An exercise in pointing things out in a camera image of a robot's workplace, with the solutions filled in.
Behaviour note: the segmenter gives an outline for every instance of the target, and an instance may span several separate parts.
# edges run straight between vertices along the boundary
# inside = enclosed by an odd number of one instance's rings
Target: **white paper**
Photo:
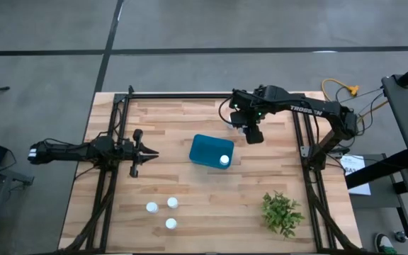
[[[341,164],[344,166],[346,170],[346,175],[352,174],[362,168],[365,167],[365,160],[362,156],[352,156],[352,155],[344,155],[341,158]],[[360,186],[356,186],[355,188],[351,188],[348,190],[350,194],[357,194],[357,195],[367,195],[371,194],[371,190],[369,189],[369,183],[362,184]]]

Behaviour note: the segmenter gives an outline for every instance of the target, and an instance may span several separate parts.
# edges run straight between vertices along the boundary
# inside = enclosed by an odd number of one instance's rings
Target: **yellow cable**
[[[322,88],[322,92],[324,92],[325,98],[326,98],[328,101],[331,101],[331,99],[330,99],[329,95],[328,95],[328,94],[326,93],[326,91],[325,91],[325,83],[326,83],[327,81],[332,81],[332,82],[334,82],[334,83],[337,83],[337,84],[343,86],[344,88],[346,88],[348,91],[351,92],[351,95],[352,95],[352,96],[357,96],[357,92],[358,92],[358,90],[360,89],[360,86],[359,86],[359,85],[356,85],[356,86],[347,86],[347,85],[345,85],[344,83],[338,81],[337,79],[325,79],[325,80],[322,81],[322,83],[320,84],[320,86],[321,86],[321,88]]]
[[[330,79],[325,79],[325,80],[322,81],[322,83],[320,84],[320,86],[321,86],[321,88],[322,88],[322,92],[324,92],[325,98],[326,98],[328,101],[331,101],[331,100],[332,100],[332,99],[329,97],[329,95],[327,94],[327,92],[325,91],[325,83],[328,82],[328,81],[332,81],[332,82],[334,82],[334,83],[336,83],[336,84],[339,84],[339,85],[343,86],[344,88],[346,88],[348,91],[351,92],[351,95],[352,95],[352,96],[357,96],[357,92],[358,92],[358,90],[360,89],[360,86],[359,86],[359,85],[356,85],[356,86],[347,86],[347,85],[345,85],[344,83],[338,81],[337,79],[332,79],[332,78],[330,78]],[[374,107],[372,110],[369,110],[368,112],[364,113],[363,115],[360,115],[360,118],[358,119],[358,121],[361,122],[361,120],[364,119],[364,117],[366,117],[368,114],[370,114],[371,112],[373,112],[373,111],[375,111],[375,110],[381,108],[382,106],[386,105],[387,103],[388,103],[388,100],[386,100],[386,101],[383,102],[383,103],[380,103],[378,106]]]
[[[374,107],[372,110],[369,110],[368,112],[364,113],[363,115],[360,115],[360,118],[358,119],[359,122],[361,122],[362,119],[364,119],[365,116],[367,116],[369,113],[379,109],[380,107],[386,105],[388,103],[388,100],[385,102],[380,103],[378,106]]]

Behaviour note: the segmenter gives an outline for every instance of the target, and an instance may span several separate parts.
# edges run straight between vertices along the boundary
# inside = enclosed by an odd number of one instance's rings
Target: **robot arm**
[[[133,133],[135,143],[124,139],[121,145],[117,145],[113,138],[107,135],[79,145],[64,142],[53,144],[46,139],[30,147],[28,160],[31,164],[46,164],[53,160],[92,162],[94,166],[111,164],[113,160],[131,160],[133,165],[130,168],[130,176],[136,178],[138,164],[158,157],[158,152],[143,145],[141,137],[142,130],[136,130]]]
[[[310,148],[310,161],[317,157],[322,159],[340,141],[349,140],[357,134],[356,114],[336,101],[307,98],[271,85],[260,86],[253,93],[235,89],[228,100],[229,107],[236,111],[230,114],[231,121],[227,122],[236,128],[242,128],[249,144],[264,141],[258,124],[268,113],[288,110],[326,118],[331,125],[331,132],[320,141],[317,148]]]

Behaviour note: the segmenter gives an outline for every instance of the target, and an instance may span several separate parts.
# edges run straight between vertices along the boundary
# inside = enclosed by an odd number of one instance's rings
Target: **small white cylinder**
[[[154,202],[148,202],[146,205],[146,210],[149,213],[157,213],[159,212],[159,206]]]
[[[223,155],[220,157],[220,164],[222,164],[223,166],[226,166],[227,164],[229,164],[230,158],[226,155]]]
[[[174,209],[179,206],[179,202],[177,201],[177,198],[168,198],[168,207]]]
[[[173,218],[169,218],[168,220],[166,220],[166,227],[170,230],[175,229],[177,226],[177,221]]]

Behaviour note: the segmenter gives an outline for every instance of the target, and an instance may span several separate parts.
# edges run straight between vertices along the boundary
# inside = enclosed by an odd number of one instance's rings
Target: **gray floor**
[[[103,49],[116,0],[0,0],[0,50]],[[408,45],[408,0],[126,1],[114,48],[329,47]],[[56,248],[76,164],[32,166],[29,146],[46,137],[83,137],[101,56],[0,57],[0,144],[18,159],[13,168],[35,175],[13,192],[0,221],[0,254]],[[317,91],[329,77],[380,87],[383,76],[408,70],[408,52],[112,56],[103,91],[229,91],[275,84]],[[337,85],[329,84],[334,95]],[[375,94],[347,102],[360,110]],[[404,142],[389,106],[357,138],[358,154],[395,153]],[[363,246],[376,232],[400,230],[395,210],[356,210]],[[408,241],[395,242],[408,254]]]

